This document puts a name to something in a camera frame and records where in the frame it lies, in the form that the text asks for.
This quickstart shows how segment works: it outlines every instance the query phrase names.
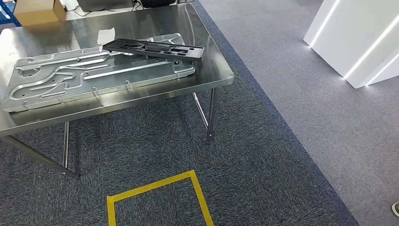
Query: yellow floor marking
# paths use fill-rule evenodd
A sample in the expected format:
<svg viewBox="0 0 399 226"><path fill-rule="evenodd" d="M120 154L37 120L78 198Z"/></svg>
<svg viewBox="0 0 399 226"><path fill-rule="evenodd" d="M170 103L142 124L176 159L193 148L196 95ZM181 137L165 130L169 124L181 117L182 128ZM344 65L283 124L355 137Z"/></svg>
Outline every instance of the yellow floor marking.
<svg viewBox="0 0 399 226"><path fill-rule="evenodd" d="M202 194L202 190L200 187L200 183L197 179L197 176L195 175L194 170L190 170L181 174L177 174L175 176L165 178L156 182L153 182L148 185L144 185L126 192L122 192L120 194L116 194L113 196L107 196L107 211L108 211L108 225L109 226L116 226L116 218L115 218L115 202L124 200L126 198L148 192L150 190L153 190L155 188L159 188L168 184L172 184L174 182L177 182L179 180L183 180L186 178L190 178L192 185L195 190L195 194L197 195L197 199L199 202L199 206L201 207L202 214L204 215L205 223L207 226L213 226L213 221L211 218L211 215L208 210L207 203L205 202L204 195Z"/></svg>
<svg viewBox="0 0 399 226"><path fill-rule="evenodd" d="M107 196L108 226L116 226L115 206L112 196Z"/></svg>
<svg viewBox="0 0 399 226"><path fill-rule="evenodd" d="M204 215L205 223L207 226L213 226L211 214L209 213L207 203L205 202L204 194L202 194L200 183L197 179L197 175L193 170L189 171L192 185L194 186L195 194L197 194L199 206L201 207L202 215Z"/></svg>

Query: black object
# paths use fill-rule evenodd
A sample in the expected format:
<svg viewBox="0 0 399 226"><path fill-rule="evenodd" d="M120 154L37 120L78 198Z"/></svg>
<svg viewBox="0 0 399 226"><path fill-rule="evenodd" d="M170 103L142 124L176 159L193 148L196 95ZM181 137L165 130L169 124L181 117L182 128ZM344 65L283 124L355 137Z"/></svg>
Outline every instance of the black object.
<svg viewBox="0 0 399 226"><path fill-rule="evenodd" d="M155 8L161 6L168 6L174 3L176 0L141 0L141 4L144 8Z"/></svg>
<svg viewBox="0 0 399 226"><path fill-rule="evenodd" d="M83 12L94 12L105 9L129 8L134 6L132 0L77 0Z"/></svg>
<svg viewBox="0 0 399 226"><path fill-rule="evenodd" d="M202 61L204 47L167 44L131 39L116 39L103 45L103 49L138 55Z"/></svg>

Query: machined metal part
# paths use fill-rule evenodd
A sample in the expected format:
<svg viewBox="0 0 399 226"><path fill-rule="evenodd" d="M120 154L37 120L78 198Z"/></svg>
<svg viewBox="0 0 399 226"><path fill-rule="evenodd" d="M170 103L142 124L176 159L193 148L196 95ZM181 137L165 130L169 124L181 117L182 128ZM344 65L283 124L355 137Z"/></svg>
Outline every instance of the machined metal part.
<svg viewBox="0 0 399 226"><path fill-rule="evenodd" d="M184 44L180 34L147 39ZM7 112L55 105L186 77L190 60L166 59L86 48L19 59L1 108Z"/></svg>
<svg viewBox="0 0 399 226"><path fill-rule="evenodd" d="M201 61L204 47L165 44L132 39L116 39L103 45L103 49L138 55L171 59Z"/></svg>

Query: white display stand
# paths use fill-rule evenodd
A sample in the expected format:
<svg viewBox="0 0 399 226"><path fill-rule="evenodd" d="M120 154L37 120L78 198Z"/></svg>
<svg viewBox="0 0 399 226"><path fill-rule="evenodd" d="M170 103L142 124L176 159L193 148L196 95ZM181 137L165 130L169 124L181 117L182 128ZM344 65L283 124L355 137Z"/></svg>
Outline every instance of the white display stand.
<svg viewBox="0 0 399 226"><path fill-rule="evenodd" d="M304 41L354 88L399 75L399 0L324 0Z"/></svg>

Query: floor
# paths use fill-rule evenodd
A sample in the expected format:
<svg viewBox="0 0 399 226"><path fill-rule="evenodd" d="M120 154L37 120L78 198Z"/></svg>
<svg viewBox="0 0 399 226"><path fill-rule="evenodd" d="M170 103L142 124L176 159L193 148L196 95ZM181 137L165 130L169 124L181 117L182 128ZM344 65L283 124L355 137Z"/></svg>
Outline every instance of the floor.
<svg viewBox="0 0 399 226"><path fill-rule="evenodd" d="M397 225L399 77L353 89L302 41L322 0L199 0L361 225Z"/></svg>
<svg viewBox="0 0 399 226"><path fill-rule="evenodd" d="M215 225L357 225L248 89L242 76L221 90L210 145L191 95L72 121L69 168L77 180L0 142L0 226L104 226L107 195L188 170ZM199 98L208 106L209 93ZM57 125L17 137L60 162L63 131ZM187 180L119 201L115 211L119 226L204 225Z"/></svg>

